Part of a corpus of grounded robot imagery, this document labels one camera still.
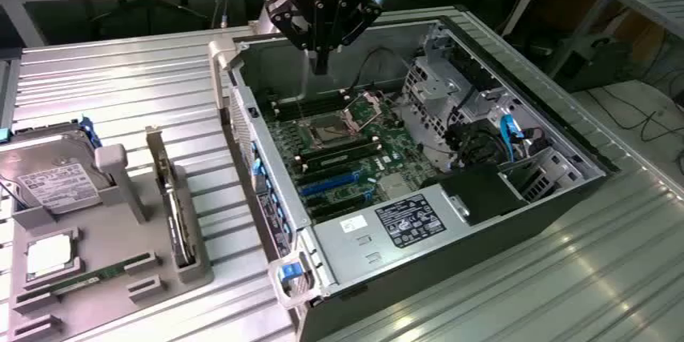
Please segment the graphics card with metal bracket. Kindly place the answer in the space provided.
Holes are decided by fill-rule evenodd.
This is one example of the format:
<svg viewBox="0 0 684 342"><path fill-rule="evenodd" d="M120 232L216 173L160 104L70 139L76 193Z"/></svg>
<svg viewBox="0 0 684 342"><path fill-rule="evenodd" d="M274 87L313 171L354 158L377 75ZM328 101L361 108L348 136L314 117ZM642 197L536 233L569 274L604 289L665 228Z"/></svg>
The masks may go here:
<svg viewBox="0 0 684 342"><path fill-rule="evenodd" d="M186 284L196 280L201 271L201 235L196 224L185 172L174 166L168 155L162 131L156 126L145 127L145 140L153 159L154 180L164 205L169 229L172 265L180 281Z"/></svg>

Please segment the metal socket cover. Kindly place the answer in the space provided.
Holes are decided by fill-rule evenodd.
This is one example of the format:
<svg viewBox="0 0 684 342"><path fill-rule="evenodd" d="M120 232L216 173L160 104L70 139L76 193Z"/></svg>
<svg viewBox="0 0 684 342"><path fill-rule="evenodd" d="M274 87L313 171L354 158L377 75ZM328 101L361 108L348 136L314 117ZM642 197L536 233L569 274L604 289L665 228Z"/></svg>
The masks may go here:
<svg viewBox="0 0 684 342"><path fill-rule="evenodd" d="M341 110L341 117L348 129L358 133L382 114L380 99L368 91L357 95Z"/></svg>

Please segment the metal disk bay cage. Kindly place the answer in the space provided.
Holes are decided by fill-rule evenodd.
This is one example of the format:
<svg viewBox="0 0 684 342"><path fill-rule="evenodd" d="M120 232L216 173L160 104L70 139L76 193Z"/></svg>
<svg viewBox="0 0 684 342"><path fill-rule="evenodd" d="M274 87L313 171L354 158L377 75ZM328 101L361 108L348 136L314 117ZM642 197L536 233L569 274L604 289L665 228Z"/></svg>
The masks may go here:
<svg viewBox="0 0 684 342"><path fill-rule="evenodd" d="M428 30L401 88L398 112L433 163L457 159L449 126L488 117L508 89L442 24Z"/></svg>

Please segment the black office chair base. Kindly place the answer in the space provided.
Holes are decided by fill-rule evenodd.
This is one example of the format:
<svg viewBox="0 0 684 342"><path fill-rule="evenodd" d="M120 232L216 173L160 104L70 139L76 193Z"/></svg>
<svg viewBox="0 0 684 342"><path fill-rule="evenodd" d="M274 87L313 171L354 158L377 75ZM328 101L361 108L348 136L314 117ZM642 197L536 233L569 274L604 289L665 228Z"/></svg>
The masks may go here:
<svg viewBox="0 0 684 342"><path fill-rule="evenodd" d="M210 27L209 17L189 7L188 0L116 0L102 14L94 14L89 0L84 5L92 40L173 33L186 24L200 30Z"/></svg>

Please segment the CPU socket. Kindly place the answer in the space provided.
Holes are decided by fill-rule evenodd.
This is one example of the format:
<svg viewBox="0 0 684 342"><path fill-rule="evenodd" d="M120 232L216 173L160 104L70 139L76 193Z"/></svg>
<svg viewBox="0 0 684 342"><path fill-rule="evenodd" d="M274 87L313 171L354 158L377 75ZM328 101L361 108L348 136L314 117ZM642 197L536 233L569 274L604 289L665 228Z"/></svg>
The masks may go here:
<svg viewBox="0 0 684 342"><path fill-rule="evenodd" d="M345 119L333 114L312 117L305 132L309 134L309 146L313 149L330 147L354 138Z"/></svg>

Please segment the green motherboard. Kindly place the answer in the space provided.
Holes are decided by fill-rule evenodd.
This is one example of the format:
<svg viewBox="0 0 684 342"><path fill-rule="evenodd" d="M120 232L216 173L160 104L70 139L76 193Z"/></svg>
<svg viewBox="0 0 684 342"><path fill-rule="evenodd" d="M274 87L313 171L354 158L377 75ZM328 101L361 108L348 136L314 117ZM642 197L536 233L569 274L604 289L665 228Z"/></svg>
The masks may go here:
<svg viewBox="0 0 684 342"><path fill-rule="evenodd" d="M346 105L352 102L357 95L365 91L349 92L338 90L340 93L348 94ZM369 93L380 99L382 114L380 117L358 132L354 138L332 145L334 147L344 143L349 143L362 139L378 140L382 143L382 149L376 155L366 158L344 163L338 166L326 168L312 173L302 173L296 169L294 156L320 149L313 149L310 145L309 134L305 132L309 119L322 115L342 116L342 108L338 111L309 116L289 121L277 121L273 116L272 107L268 104L266 126L272 135L278 154L281 155L284 166L289 177L293 181L294 190L298 194L300 201L304 205L304 211L309 215L313 223L322 223L341 215L356 210L342 212L340 215L325 217L316 220L310 216L310 210L324 204L338 202L369 191L373 194L370 202L360 209L381 203L389 198L378 186L378 179L389 174L400 173L404 180L408 181L412 191L420 188L422 181L437 175L438 170L434 163L422 153L422 146L416 143L406 129L405 122L401 118L398 107L400 103L390 96L384 95L378 91ZM358 171L360 179L356 183L324 191L316 195L302 197L300 190L330 177Z"/></svg>

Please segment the RAM stick with white label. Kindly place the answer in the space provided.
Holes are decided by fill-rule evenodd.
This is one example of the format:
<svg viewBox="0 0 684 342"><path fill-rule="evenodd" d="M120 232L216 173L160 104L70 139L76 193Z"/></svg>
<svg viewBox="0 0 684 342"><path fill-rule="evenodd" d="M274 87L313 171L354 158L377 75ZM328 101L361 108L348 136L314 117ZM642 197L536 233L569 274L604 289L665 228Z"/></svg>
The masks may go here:
<svg viewBox="0 0 684 342"><path fill-rule="evenodd" d="M294 156L296 169L312 173L344 163L376 155L382 149L381 141L362 139Z"/></svg>

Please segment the blue expansion slot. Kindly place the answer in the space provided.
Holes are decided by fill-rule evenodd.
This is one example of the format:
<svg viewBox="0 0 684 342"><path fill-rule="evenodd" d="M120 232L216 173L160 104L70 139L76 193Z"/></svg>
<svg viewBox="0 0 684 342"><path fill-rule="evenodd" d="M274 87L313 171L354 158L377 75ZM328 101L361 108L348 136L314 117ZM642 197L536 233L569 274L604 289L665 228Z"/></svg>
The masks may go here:
<svg viewBox="0 0 684 342"><path fill-rule="evenodd" d="M329 191L330 189L345 186L350 183L356 183L358 179L360 172L353 171L346 174L330 177L329 179L325 179L317 183L310 184L309 186L302 187L298 193L302 197L312 196L324 191Z"/></svg>

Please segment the black box under table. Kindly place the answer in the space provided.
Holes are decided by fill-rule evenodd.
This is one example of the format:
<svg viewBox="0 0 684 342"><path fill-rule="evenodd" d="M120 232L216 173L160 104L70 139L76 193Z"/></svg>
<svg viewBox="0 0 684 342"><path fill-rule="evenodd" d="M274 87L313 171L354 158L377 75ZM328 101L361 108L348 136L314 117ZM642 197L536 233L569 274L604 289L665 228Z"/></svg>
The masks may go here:
<svg viewBox="0 0 684 342"><path fill-rule="evenodd" d="M574 93L613 84L628 71L632 46L601 34L581 37L554 75L557 84Z"/></svg>

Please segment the grey power supply unit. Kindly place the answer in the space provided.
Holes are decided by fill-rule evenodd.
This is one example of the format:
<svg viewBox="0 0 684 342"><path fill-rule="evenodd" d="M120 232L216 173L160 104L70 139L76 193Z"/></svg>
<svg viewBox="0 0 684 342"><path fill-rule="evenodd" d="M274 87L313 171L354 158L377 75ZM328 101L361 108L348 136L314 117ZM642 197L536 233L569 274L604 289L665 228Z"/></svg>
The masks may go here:
<svg viewBox="0 0 684 342"><path fill-rule="evenodd" d="M334 282L349 286L472 233L469 210L433 185L313 226Z"/></svg>

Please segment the silver hard disk drive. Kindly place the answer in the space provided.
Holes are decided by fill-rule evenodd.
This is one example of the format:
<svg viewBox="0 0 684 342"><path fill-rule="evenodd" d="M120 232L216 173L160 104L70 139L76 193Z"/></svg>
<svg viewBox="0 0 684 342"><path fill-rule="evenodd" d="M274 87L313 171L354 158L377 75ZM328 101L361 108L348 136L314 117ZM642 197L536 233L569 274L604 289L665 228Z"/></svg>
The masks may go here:
<svg viewBox="0 0 684 342"><path fill-rule="evenodd" d="M61 215L101 203L113 179L94 166L97 140L73 120L12 132L0 130L0 189L18 209Z"/></svg>

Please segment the open black PC case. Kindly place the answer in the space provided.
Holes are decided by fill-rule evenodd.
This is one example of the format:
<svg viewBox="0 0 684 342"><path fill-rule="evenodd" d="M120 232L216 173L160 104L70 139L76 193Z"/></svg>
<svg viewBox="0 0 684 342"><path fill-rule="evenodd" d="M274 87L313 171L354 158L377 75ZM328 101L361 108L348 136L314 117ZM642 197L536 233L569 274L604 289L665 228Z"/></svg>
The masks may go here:
<svg viewBox="0 0 684 342"><path fill-rule="evenodd" d="M349 286L326 266L313 223L266 126L272 100L378 91L401 102L401 88L428 30L442 24L508 89L488 117L449 126L457 159L434 163L442 175L493 164L526 205L469 225L472 233L418 259ZM208 45L212 83L228 119L246 204L266 248L266 278L292 314L296 336L316 342L380 309L538 235L616 173L616 165L552 109L568 105L553 82L514 48L462 11L402 16L373 26L336 55L325 75L277 35L220 34ZM282 283L277 272L300 262L305 273Z"/></svg>

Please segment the grey parts rack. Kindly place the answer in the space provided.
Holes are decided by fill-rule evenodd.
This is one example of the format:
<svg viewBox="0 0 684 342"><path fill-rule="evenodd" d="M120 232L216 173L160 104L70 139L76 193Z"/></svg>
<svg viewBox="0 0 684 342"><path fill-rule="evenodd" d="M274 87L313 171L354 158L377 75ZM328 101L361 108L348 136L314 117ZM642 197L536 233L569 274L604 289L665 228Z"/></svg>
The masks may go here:
<svg viewBox="0 0 684 342"><path fill-rule="evenodd" d="M18 209L14 199L8 197L13 220L8 342L61 342L213 281L202 238L204 274L186 284L180 281L172 265L169 229L153 166L148 174L129 176L126 156L118 145L94 151L94 166L113 179L114 186L100 191L101 203L90 207L53 215L42 207ZM197 218L196 224L201 235ZM72 238L72 261L64 269L30 280L28 246L60 234ZM126 272L116 278L16 304L17 295L26 291L145 252L153 252L157 258L126 266Z"/></svg>

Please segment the silver CPU chip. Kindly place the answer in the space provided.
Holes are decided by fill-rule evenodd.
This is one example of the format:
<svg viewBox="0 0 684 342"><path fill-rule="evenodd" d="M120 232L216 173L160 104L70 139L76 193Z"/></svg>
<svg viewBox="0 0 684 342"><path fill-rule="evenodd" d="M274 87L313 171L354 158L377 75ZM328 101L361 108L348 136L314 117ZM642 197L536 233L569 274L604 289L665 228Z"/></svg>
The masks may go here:
<svg viewBox="0 0 684 342"><path fill-rule="evenodd" d="M64 269L72 258L72 238L68 235L60 234L36 240L26 249L29 279L36 279Z"/></svg>

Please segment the blue disk carrier bracket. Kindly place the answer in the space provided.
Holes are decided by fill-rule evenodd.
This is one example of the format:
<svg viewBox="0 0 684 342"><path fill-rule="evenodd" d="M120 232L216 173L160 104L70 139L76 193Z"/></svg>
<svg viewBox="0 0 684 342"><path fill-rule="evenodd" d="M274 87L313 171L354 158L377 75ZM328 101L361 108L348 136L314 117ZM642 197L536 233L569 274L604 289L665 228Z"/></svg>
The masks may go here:
<svg viewBox="0 0 684 342"><path fill-rule="evenodd" d="M84 132L90 144L93 145L93 148L101 147L102 144L100 137L94 131L94 123L85 115L82 115L81 119L78 120L78 129Z"/></svg>

